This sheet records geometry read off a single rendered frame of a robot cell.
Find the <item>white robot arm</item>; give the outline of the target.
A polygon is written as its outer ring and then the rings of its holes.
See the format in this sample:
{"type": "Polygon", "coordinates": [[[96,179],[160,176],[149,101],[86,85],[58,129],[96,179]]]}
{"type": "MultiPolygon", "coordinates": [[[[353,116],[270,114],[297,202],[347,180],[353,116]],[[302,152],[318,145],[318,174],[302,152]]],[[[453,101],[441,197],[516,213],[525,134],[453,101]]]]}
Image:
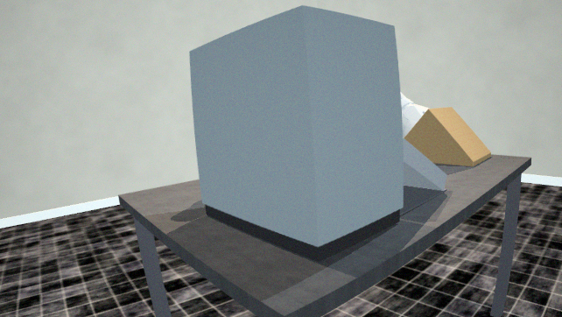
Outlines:
{"type": "Polygon", "coordinates": [[[401,93],[403,136],[413,128],[428,108],[414,104],[401,93]]]}

